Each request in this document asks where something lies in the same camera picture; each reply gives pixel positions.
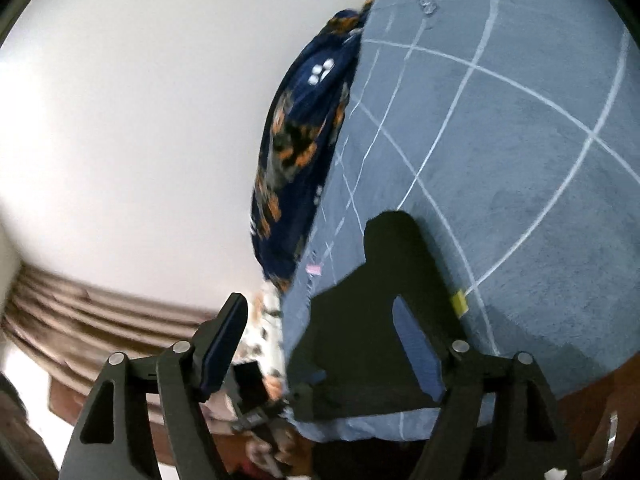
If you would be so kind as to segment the left hand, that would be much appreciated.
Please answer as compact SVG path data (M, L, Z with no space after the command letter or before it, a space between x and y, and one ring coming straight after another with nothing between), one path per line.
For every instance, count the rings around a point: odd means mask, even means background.
M250 433L246 454L262 471L285 479L299 461L297 434L288 422L270 422Z

